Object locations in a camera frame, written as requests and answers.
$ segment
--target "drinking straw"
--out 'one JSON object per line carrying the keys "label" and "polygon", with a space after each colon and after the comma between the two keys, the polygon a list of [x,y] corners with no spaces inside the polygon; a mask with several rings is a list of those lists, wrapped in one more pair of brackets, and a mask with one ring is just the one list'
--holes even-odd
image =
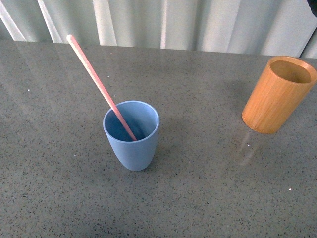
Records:
{"label": "drinking straw", "polygon": [[73,48],[74,52],[76,53],[76,55],[80,59],[81,63],[83,64],[83,66],[85,67],[85,69],[87,70],[87,72],[89,73],[89,75],[91,76],[91,78],[93,79],[95,84],[97,85],[98,89],[100,90],[100,92],[104,96],[105,100],[108,102],[109,106],[114,111],[115,115],[118,117],[118,119],[121,122],[121,124],[123,125],[123,127],[126,129],[126,131],[130,135],[132,140],[133,141],[137,141],[137,138],[134,136],[133,132],[131,131],[131,129],[128,126],[127,122],[124,120],[124,118],[123,118],[122,114],[120,113],[119,109],[114,104],[111,96],[109,95],[109,93],[107,92],[107,90],[104,87],[103,83],[100,81],[98,75],[96,74],[96,72],[94,71],[93,67],[89,63],[87,57],[85,56],[84,52],[80,48],[80,46],[79,46],[78,42],[76,41],[75,37],[73,35],[67,35],[66,38],[67,38],[68,42],[70,43],[71,47]]}

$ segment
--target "cylindrical container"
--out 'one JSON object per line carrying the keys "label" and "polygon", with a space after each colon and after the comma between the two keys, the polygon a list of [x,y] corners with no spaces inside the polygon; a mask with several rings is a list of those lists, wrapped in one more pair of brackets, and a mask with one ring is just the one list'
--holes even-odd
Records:
{"label": "cylindrical container", "polygon": [[316,81],[316,70],[306,62],[272,57],[242,112],[244,123],[260,133],[277,132]]}
{"label": "cylindrical container", "polygon": [[143,170],[151,163],[157,147],[159,114],[154,107],[140,101],[122,102],[117,107],[137,141],[131,139],[112,109],[104,117],[107,138],[124,167]]}

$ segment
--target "orange cup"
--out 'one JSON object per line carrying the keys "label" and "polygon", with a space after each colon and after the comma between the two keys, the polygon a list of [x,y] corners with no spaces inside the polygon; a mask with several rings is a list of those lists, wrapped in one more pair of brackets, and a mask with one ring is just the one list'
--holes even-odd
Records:
{"label": "orange cup", "polygon": [[317,72],[306,62],[272,57],[242,112],[244,123],[260,133],[277,132],[316,82]]}

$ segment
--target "plastic cup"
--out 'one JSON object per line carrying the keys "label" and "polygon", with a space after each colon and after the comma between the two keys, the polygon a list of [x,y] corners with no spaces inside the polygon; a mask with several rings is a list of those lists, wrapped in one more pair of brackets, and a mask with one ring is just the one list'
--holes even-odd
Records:
{"label": "plastic cup", "polygon": [[109,143],[124,167],[132,171],[143,170],[151,163],[158,144],[159,114],[154,107],[140,101],[126,101],[116,106],[137,141],[131,139],[110,109],[103,123]]}

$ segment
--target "table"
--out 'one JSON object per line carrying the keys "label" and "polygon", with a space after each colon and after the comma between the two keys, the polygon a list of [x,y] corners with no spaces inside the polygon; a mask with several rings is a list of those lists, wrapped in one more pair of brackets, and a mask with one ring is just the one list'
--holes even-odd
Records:
{"label": "table", "polygon": [[317,237],[316,86],[264,135],[241,112],[270,56],[82,48],[116,103],[157,109],[155,157],[117,160],[69,45],[0,41],[0,237]]}

